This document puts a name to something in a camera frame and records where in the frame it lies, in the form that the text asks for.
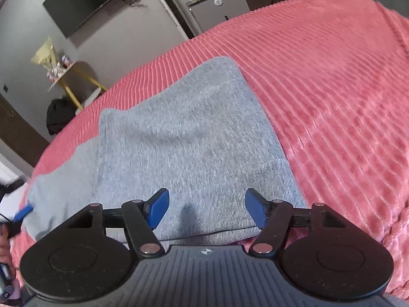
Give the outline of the left hand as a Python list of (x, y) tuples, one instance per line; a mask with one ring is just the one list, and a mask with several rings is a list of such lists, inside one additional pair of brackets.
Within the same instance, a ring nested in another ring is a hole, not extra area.
[(10, 253), (10, 243), (8, 239), (8, 229), (6, 225), (1, 225), (0, 235), (0, 261), (8, 266), (8, 271), (11, 279), (16, 276), (15, 267), (13, 265), (13, 258)]

